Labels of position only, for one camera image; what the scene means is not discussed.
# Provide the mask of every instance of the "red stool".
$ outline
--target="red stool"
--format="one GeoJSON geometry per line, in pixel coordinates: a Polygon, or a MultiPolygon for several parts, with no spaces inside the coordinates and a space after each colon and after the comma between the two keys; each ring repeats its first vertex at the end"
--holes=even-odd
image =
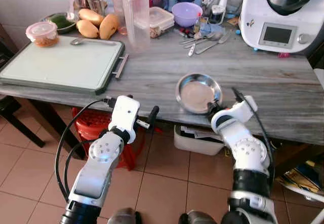
{"type": "MultiPolygon", "coordinates": [[[[80,111],[79,108],[72,108],[73,117],[80,111]]],[[[108,128],[111,121],[111,113],[89,109],[83,112],[74,122],[75,129],[82,141],[94,140],[99,137],[99,134],[108,128]]],[[[141,153],[145,144],[145,136],[140,144],[139,149],[134,153],[130,144],[124,146],[124,150],[120,155],[117,167],[126,167],[129,171],[135,167],[136,157],[141,153]]],[[[90,144],[84,144],[86,155],[88,156],[90,144]]]]}

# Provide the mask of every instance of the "wooden table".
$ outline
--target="wooden table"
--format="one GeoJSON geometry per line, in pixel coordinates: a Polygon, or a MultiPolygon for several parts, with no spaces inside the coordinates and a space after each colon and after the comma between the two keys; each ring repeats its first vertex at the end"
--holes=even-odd
{"type": "MultiPolygon", "coordinates": [[[[124,41],[131,55],[121,79],[113,78],[106,92],[99,96],[15,85],[1,85],[0,93],[32,100],[28,101],[30,108],[30,102],[36,107],[44,105],[41,102],[84,106],[94,99],[132,94],[141,103],[140,116],[147,116],[154,105],[159,105],[160,120],[209,127],[204,116],[186,112],[175,100],[177,81],[185,74],[199,72],[210,75],[221,85],[223,103],[227,106],[235,101],[232,86],[252,95],[270,137],[318,145],[324,152],[324,91],[304,56],[279,59],[275,53],[255,52],[235,34],[225,44],[191,58],[179,44],[182,38],[173,32],[152,39],[144,53],[133,52],[121,35],[114,39],[124,41]]],[[[109,110],[101,103],[93,108],[109,110]]],[[[247,127],[260,135],[255,120],[250,120],[247,127]]]]}

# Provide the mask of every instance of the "appliance button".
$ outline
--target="appliance button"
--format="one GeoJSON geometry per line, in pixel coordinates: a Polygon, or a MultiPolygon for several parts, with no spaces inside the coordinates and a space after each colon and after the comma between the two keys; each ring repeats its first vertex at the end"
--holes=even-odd
{"type": "Polygon", "coordinates": [[[298,36],[297,41],[300,44],[308,43],[310,41],[310,35],[307,33],[302,33],[298,36]]]}

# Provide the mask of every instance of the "pink lid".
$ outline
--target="pink lid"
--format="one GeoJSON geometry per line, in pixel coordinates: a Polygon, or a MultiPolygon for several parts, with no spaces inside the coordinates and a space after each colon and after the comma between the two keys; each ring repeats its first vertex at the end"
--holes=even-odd
{"type": "Polygon", "coordinates": [[[28,38],[39,38],[53,33],[56,29],[57,26],[53,22],[38,22],[26,29],[26,35],[28,38]]]}

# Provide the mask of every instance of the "white storage box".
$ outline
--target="white storage box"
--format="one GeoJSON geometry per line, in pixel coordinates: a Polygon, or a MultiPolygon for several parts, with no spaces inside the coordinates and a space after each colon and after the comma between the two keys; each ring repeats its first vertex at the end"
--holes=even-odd
{"type": "Polygon", "coordinates": [[[224,147],[223,143],[181,136],[179,125],[174,126],[174,145],[181,150],[198,152],[211,156],[216,155],[224,147]]]}
{"type": "Polygon", "coordinates": [[[156,38],[174,26],[174,15],[159,7],[150,8],[150,37],[156,38]]]}

